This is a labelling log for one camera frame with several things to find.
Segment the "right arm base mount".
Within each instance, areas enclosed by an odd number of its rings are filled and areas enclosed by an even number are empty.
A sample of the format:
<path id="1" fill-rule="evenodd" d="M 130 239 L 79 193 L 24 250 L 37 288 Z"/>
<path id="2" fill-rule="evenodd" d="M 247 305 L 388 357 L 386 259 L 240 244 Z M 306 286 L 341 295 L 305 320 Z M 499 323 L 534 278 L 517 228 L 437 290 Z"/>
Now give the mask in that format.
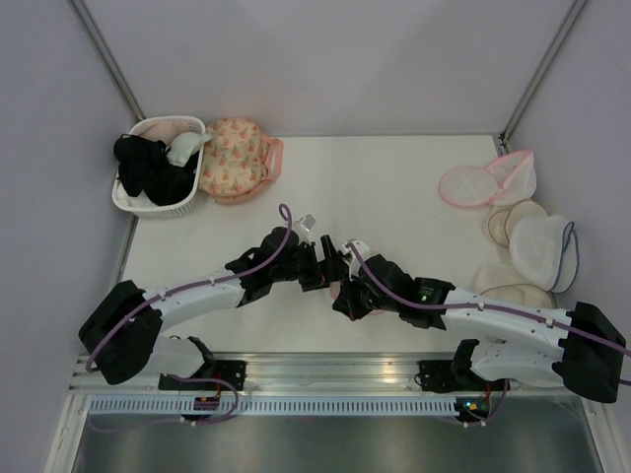
<path id="1" fill-rule="evenodd" d="M 415 380 L 423 392 L 486 392 L 504 389 L 504 379 L 487 380 L 472 370 L 472 355 L 480 342 L 465 339 L 458 345 L 451 360 L 422 360 L 417 363 L 418 372 Z"/>

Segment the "black bras in basket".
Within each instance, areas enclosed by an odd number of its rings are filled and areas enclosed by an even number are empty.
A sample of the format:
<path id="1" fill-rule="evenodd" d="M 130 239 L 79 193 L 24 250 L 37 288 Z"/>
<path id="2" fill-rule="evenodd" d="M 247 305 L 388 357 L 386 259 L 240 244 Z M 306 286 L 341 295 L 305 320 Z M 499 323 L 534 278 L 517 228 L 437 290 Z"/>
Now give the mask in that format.
<path id="1" fill-rule="evenodd" d="M 184 167 L 173 166 L 167 159 L 167 145 L 143 137 L 124 134 L 113 145 L 118 160 L 118 181 L 129 198 L 145 193 L 157 206 L 169 206 L 184 200 L 192 191 L 198 154 Z"/>

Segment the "pink rimmed mesh laundry bag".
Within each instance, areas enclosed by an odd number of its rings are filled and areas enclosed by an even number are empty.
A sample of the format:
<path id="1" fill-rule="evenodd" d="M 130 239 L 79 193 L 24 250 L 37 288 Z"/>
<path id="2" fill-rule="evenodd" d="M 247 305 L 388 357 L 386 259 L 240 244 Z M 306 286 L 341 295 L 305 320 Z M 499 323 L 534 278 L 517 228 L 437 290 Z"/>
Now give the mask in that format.
<path id="1" fill-rule="evenodd" d="M 345 315 L 352 321 L 385 311 L 382 301 L 373 287 L 365 281 L 344 279 L 331 288 L 332 310 Z"/>

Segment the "right aluminium corner post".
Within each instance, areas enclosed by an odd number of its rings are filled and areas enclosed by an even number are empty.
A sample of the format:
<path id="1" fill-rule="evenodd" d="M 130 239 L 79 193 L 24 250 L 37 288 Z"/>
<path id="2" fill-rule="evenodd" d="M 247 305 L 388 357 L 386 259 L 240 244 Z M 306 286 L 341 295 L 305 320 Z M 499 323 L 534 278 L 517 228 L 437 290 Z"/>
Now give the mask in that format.
<path id="1" fill-rule="evenodd" d="M 511 152 L 510 140 L 518 130 L 526 112 L 532 105 L 546 77 L 553 69 L 556 60 L 561 55 L 575 27 L 581 20 L 586 9 L 590 6 L 589 0 L 573 0 L 564 14 L 552 39 L 538 61 L 531 77 L 520 98 L 517 101 L 512 113 L 504 128 L 493 136 L 496 152 L 499 157 L 503 157 Z"/>

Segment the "white bra in basket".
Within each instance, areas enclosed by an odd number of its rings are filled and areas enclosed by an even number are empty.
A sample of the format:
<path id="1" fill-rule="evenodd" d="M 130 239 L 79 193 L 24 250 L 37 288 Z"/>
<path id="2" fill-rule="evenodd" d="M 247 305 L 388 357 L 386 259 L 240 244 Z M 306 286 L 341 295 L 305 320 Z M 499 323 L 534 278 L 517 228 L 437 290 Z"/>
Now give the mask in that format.
<path id="1" fill-rule="evenodd" d="M 189 158 L 211 139 L 206 133 L 184 132 L 175 137 L 167 152 L 167 159 L 177 167 L 184 167 Z"/>

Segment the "aluminium corner post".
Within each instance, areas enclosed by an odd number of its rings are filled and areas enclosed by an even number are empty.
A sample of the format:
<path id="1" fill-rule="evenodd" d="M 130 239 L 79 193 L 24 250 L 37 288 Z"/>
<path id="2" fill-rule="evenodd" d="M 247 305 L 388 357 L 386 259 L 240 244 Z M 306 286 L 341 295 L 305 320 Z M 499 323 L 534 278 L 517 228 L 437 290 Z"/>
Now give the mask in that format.
<path id="1" fill-rule="evenodd" d="M 561 55 L 575 27 L 581 20 L 586 9 L 590 6 L 589 0 L 573 0 L 564 14 L 552 39 L 538 61 L 531 77 L 520 98 L 517 101 L 512 113 L 504 128 L 493 136 L 496 152 L 499 157 L 503 157 L 511 152 L 510 140 L 518 130 L 526 112 L 532 105 L 546 77 L 553 69 L 556 60 Z"/>
<path id="2" fill-rule="evenodd" d="M 129 112 L 136 121 L 146 118 L 146 115 L 139 104 L 135 94 L 129 86 L 122 69 L 115 59 L 105 36 L 98 25 L 88 4 L 84 0 L 67 0 L 67 5 L 76 17 L 80 28 L 88 38 L 93 51 L 99 57 L 105 67 L 105 71 L 112 81 L 114 87 L 125 103 Z"/>

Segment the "floral peach bra case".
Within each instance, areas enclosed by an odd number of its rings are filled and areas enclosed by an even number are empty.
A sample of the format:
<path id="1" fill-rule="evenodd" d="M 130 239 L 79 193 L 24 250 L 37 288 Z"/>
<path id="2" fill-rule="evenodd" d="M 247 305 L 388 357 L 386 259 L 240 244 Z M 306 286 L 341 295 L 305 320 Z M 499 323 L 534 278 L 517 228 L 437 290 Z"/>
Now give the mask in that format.
<path id="1" fill-rule="evenodd" d="M 284 143 L 249 118 L 223 118 L 206 127 L 198 188 L 223 205 L 249 200 L 281 175 Z"/>

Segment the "white plastic laundry basket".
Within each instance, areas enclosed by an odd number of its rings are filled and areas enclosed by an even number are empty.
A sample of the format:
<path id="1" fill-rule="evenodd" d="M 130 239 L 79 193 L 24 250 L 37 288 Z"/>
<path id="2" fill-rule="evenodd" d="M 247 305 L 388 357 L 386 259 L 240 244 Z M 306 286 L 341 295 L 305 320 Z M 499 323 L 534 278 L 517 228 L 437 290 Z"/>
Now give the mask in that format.
<path id="1" fill-rule="evenodd" d="M 117 160 L 111 199 L 138 218 L 183 217 L 195 206 L 204 123 L 192 116 L 144 119 L 113 144 Z"/>

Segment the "beige bra cup upper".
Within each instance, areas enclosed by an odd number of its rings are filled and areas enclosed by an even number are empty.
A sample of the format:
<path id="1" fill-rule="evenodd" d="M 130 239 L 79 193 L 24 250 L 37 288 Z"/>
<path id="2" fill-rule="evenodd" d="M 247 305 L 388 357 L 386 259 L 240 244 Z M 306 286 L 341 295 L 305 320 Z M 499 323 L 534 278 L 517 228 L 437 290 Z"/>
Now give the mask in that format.
<path id="1" fill-rule="evenodd" d="M 487 219 L 487 233 L 499 246 L 510 246 L 511 234 L 517 222 L 525 217 L 547 217 L 545 209 L 531 199 L 510 206 L 496 206 Z"/>

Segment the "aluminium front rail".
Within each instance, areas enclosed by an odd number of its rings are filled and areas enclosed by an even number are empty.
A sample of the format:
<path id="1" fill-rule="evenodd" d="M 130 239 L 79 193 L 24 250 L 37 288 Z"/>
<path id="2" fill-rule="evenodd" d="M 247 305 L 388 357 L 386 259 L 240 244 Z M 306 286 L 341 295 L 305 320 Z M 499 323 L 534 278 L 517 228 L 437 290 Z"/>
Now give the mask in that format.
<path id="1" fill-rule="evenodd" d="M 446 360 L 451 353 L 216 353 L 218 361 L 245 362 L 245 394 L 254 395 L 412 395 L 424 393 L 413 377 L 422 360 Z M 159 375 L 141 373 L 119 385 L 108 385 L 98 373 L 87 373 L 86 356 L 77 361 L 69 391 L 83 394 L 166 394 Z M 511 381 L 512 396 L 573 396 L 565 387 L 537 388 Z"/>

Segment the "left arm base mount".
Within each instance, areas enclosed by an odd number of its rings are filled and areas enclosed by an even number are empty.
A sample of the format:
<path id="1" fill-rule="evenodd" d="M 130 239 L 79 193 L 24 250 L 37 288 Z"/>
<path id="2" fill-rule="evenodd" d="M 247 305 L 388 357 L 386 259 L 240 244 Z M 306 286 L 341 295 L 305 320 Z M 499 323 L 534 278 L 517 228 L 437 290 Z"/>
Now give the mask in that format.
<path id="1" fill-rule="evenodd" d="M 172 373 L 163 373 L 159 378 L 159 389 L 162 391 L 176 390 L 214 390 L 217 394 L 225 384 L 207 381 L 214 378 L 226 381 L 236 391 L 243 391 L 246 375 L 246 362 L 242 360 L 217 360 L 205 344 L 196 337 L 187 339 L 189 345 L 194 345 L 203 363 L 189 377 L 177 377 Z"/>

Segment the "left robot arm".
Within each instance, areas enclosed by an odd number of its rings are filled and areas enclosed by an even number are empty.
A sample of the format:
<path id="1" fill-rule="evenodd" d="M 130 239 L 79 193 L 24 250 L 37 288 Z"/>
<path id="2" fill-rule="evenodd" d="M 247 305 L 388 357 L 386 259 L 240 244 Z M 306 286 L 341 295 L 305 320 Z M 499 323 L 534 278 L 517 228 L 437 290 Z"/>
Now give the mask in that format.
<path id="1" fill-rule="evenodd" d="M 172 386 L 206 389 L 215 378 L 212 352 L 195 336 L 167 337 L 165 331 L 201 315 L 251 304 L 276 283 L 296 281 L 308 292 L 340 281 L 348 274 L 346 262 L 329 236 L 320 243 L 322 258 L 314 243 L 276 228 L 261 245 L 205 278 L 171 289 L 142 289 L 131 280 L 117 283 L 79 329 L 90 355 L 87 370 L 100 372 L 110 385 L 145 373 Z"/>

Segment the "left aluminium corner post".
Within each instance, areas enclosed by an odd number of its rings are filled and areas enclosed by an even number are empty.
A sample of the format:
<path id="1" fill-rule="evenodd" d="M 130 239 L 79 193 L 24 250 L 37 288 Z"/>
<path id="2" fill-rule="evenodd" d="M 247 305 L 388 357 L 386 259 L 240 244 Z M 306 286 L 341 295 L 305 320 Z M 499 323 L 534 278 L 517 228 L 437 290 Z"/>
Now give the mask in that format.
<path id="1" fill-rule="evenodd" d="M 93 51 L 99 57 L 105 67 L 105 71 L 112 81 L 114 87 L 125 103 L 129 112 L 136 121 L 146 118 L 146 115 L 139 104 L 135 94 L 129 86 L 122 69 L 115 59 L 105 36 L 98 25 L 88 4 L 84 0 L 67 0 L 67 5 L 76 17 L 80 28 L 88 38 Z"/>

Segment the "pink mesh laundry bag open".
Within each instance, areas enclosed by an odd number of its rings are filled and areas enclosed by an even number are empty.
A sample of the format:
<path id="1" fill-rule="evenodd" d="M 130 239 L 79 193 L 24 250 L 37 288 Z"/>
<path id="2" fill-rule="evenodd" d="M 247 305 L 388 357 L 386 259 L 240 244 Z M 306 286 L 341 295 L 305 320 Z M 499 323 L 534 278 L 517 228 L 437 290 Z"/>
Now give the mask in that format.
<path id="1" fill-rule="evenodd" d="M 485 169 L 497 180 L 498 193 L 490 203 L 509 206 L 529 199 L 536 189 L 533 150 L 520 150 L 503 156 Z"/>

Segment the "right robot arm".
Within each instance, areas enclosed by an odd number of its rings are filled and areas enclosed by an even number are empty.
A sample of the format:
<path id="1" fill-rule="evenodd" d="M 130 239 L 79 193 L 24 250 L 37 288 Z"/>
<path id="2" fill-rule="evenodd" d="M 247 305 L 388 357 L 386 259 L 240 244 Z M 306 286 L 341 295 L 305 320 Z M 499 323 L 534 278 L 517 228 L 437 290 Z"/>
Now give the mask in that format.
<path id="1" fill-rule="evenodd" d="M 418 329 L 464 335 L 450 365 L 456 386 L 471 389 L 481 381 L 513 379 L 542 388 L 563 386 L 595 402 L 616 401 L 630 351 L 596 306 L 502 304 L 446 281 L 413 278 L 379 254 L 363 258 L 353 245 L 338 257 L 348 273 L 340 279 L 334 310 L 352 320 L 388 311 Z"/>

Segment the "pink mesh laundry bag flat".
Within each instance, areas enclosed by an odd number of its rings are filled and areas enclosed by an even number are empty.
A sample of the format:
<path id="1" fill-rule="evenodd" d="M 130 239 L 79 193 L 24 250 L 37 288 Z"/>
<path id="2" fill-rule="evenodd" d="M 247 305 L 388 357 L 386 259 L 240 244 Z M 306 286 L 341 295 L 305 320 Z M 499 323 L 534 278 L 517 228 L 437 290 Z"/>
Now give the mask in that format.
<path id="1" fill-rule="evenodd" d="M 452 206 L 476 208 L 489 204 L 501 189 L 489 171 L 464 166 L 448 171 L 440 179 L 438 191 L 442 199 Z"/>

